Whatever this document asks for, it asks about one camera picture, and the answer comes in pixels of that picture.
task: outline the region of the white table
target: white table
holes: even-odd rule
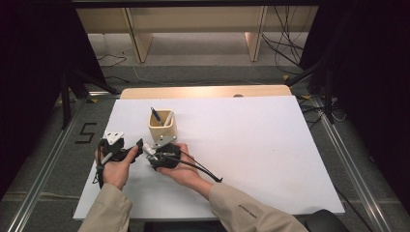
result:
[[[174,110],[178,142],[224,183],[292,215],[344,213],[293,96],[119,100],[106,129],[123,131],[126,148],[141,137],[153,144],[151,106]],[[95,170],[74,219],[86,217],[100,190],[92,184]],[[216,219],[205,199],[155,172],[145,155],[132,165],[124,193],[133,202],[131,218],[141,221]]]

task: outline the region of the sleeve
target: sleeve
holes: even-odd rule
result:
[[[104,184],[79,231],[127,231],[131,207],[122,191]]]
[[[214,184],[209,201],[212,212],[227,231],[307,231],[293,216],[263,205],[244,192],[225,184]]]

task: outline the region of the hand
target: hand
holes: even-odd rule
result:
[[[129,178],[130,164],[138,152],[138,146],[133,146],[127,156],[122,161],[108,161],[103,169],[102,178],[107,184],[111,184],[118,188],[123,189]]]
[[[181,160],[195,164],[193,157],[188,152],[188,146],[185,143],[175,144],[181,149]],[[176,183],[181,186],[188,187],[200,193],[206,199],[209,198],[209,192],[213,184],[202,179],[199,176],[198,170],[194,167],[188,166],[183,163],[178,163],[175,168],[159,167],[157,171],[162,175],[171,177]]]

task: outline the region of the pencil holder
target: pencil holder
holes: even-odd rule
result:
[[[151,136],[154,139],[154,142],[157,142],[162,136],[178,136],[177,132],[177,123],[175,121],[175,114],[170,109],[158,109],[158,115],[161,118],[161,121],[164,123],[162,126],[161,123],[156,119],[153,113],[150,114],[148,120],[148,128],[150,129]]]

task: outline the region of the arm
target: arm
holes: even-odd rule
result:
[[[121,191],[129,177],[129,169],[138,147],[134,146],[120,162],[108,162],[104,167],[99,195],[79,231],[127,231],[131,201]]]
[[[186,144],[178,144],[188,154]],[[185,154],[181,160],[193,161]],[[263,205],[242,191],[202,179],[197,169],[179,163],[174,169],[158,168],[178,184],[193,189],[210,201],[212,212],[228,231],[307,231],[293,216]]]

